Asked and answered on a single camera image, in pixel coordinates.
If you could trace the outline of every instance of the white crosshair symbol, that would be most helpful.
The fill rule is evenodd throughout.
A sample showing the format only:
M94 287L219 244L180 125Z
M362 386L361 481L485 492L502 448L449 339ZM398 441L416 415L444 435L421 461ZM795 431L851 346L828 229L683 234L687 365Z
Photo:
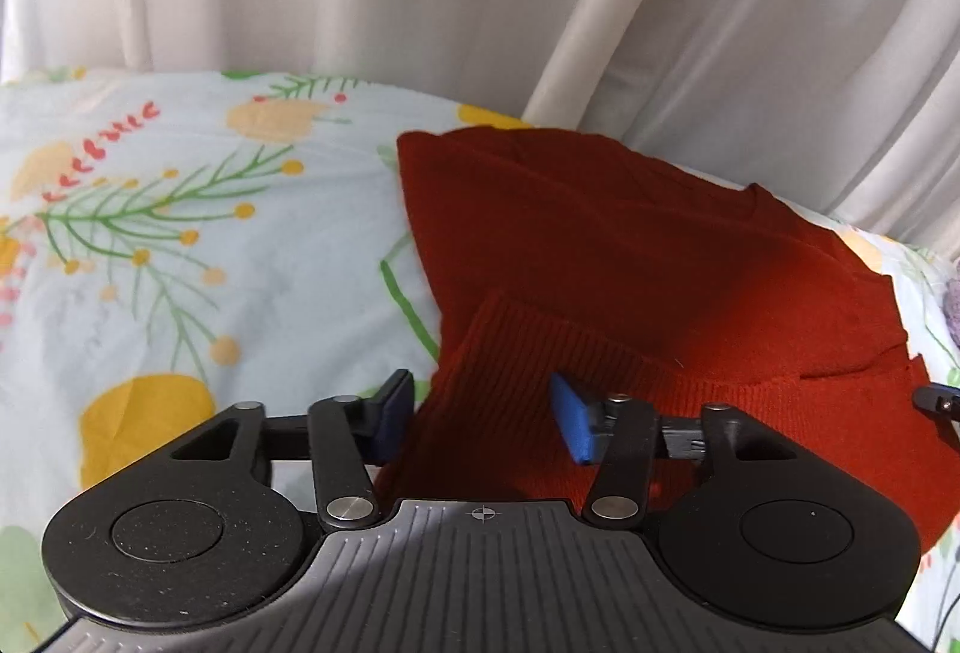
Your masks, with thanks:
M475 517L475 519L480 520L480 522L487 522L491 517L496 517L497 514L499 513L494 512L489 507L477 507L470 513L470 517Z

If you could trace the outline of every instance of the silver screw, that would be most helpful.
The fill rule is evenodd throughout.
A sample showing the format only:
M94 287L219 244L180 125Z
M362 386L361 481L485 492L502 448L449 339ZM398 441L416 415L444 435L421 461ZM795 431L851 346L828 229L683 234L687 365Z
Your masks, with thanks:
M373 505L359 495L342 495L326 505L326 514L338 520L359 520L371 512Z
M608 520L623 520L640 512L637 503L625 495L602 495L590 505L590 509L593 514Z

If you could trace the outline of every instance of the red sweater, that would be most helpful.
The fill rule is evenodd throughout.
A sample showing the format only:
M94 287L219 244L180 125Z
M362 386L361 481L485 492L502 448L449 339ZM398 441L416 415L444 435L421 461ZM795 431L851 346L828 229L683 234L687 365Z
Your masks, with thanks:
M910 514L928 547L960 509L960 455L914 410L891 281L757 185L729 190L606 137L467 129L400 137L440 370L387 499L570 498L547 377L694 416L749 412ZM665 495L685 467L661 473Z

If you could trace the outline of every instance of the beige fabric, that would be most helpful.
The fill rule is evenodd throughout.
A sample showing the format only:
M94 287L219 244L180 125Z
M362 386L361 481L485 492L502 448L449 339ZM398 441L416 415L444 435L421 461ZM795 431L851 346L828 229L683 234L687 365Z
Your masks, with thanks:
M960 0L2 0L31 68L356 75L960 254Z

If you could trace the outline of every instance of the purple fuzzy object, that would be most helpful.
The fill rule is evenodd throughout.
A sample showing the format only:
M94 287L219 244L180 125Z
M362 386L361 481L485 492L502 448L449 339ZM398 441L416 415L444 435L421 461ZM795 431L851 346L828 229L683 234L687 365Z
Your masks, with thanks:
M954 343L960 345L960 260L957 261L957 276L947 283L947 295L944 296L944 315L947 316L947 328Z

